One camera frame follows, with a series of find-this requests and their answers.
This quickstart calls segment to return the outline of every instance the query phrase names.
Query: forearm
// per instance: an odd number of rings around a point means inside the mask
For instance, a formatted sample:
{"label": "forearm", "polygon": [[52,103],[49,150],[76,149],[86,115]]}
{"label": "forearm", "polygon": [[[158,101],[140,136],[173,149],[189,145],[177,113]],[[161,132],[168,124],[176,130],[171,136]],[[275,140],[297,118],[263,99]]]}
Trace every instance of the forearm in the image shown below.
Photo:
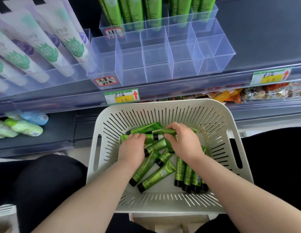
{"label": "forearm", "polygon": [[208,156],[192,162],[241,232],[301,232],[301,211]]}
{"label": "forearm", "polygon": [[133,173],[128,165],[113,164],[65,200],[33,233],[105,232]]}

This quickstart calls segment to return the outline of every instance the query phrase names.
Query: acrylic compartment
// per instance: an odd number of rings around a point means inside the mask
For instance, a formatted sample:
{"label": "acrylic compartment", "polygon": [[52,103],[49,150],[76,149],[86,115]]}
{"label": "acrylic compartment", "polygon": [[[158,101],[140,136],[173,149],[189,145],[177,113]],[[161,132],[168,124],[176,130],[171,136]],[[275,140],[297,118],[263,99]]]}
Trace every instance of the acrylic compartment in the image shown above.
{"label": "acrylic compartment", "polygon": [[99,89],[222,72],[235,54],[216,18],[93,38]]}
{"label": "acrylic compartment", "polygon": [[[89,29],[85,33],[91,41],[92,34]],[[3,78],[0,76],[0,98],[17,95],[63,84],[78,82],[88,79],[87,72],[96,69],[94,60],[89,58],[87,63],[67,65],[32,74],[24,74],[18,77]]]}
{"label": "acrylic compartment", "polygon": [[192,9],[190,10],[189,14],[187,15],[176,15],[176,16],[169,16],[169,6],[167,4],[162,5],[162,18],[161,19],[151,19],[151,20],[144,20],[140,22],[134,23],[124,23],[122,21],[121,25],[114,25],[110,26],[106,16],[102,13],[99,28],[103,34],[103,36],[108,36],[109,38],[115,38],[116,36],[122,36],[123,33],[127,32],[136,32],[134,36],[136,40],[139,39],[139,35],[137,31],[142,31],[148,28],[155,28],[167,25],[173,25],[178,23],[187,23],[197,20],[208,21],[209,19],[214,19],[216,17],[218,8],[214,5],[212,11],[208,12],[199,12],[194,13]]}

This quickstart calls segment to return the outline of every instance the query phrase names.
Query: hand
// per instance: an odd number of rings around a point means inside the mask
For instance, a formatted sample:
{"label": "hand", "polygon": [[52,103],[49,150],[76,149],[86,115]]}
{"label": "hand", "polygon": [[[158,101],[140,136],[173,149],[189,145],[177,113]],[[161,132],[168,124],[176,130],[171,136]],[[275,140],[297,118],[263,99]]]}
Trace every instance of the hand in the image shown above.
{"label": "hand", "polygon": [[187,126],[177,122],[169,124],[166,128],[176,130],[177,139],[170,135],[164,134],[164,137],[171,142],[173,150],[189,166],[202,158],[205,154],[202,151],[198,136]]}
{"label": "hand", "polygon": [[118,162],[129,165],[133,172],[141,165],[144,160],[145,134],[130,134],[119,147]]}

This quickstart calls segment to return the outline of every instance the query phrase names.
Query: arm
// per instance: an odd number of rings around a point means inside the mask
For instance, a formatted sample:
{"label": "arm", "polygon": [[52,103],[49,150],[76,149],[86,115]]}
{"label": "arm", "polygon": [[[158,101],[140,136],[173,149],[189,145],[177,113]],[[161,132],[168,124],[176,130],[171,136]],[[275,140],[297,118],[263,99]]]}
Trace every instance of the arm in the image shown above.
{"label": "arm", "polygon": [[300,232],[301,211],[206,156],[199,138],[176,122],[178,140],[165,134],[176,154],[208,184],[240,232]]}
{"label": "arm", "polygon": [[130,135],[119,148],[118,161],[75,192],[33,233],[104,233],[135,170],[144,159],[144,134]]}

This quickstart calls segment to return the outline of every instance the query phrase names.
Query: red arrow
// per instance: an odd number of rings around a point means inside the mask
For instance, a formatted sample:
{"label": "red arrow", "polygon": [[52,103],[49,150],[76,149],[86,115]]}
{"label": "red arrow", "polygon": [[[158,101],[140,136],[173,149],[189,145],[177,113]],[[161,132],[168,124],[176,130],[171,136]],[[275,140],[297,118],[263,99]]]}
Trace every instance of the red arrow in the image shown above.
{"label": "red arrow", "polygon": [[137,100],[137,95],[138,95],[137,92],[134,91],[134,92],[133,92],[133,96],[135,96],[135,99],[136,99],[136,100]]}
{"label": "red arrow", "polygon": [[290,72],[287,70],[287,71],[285,71],[285,73],[284,73],[284,80],[287,78],[287,76],[290,74]]}

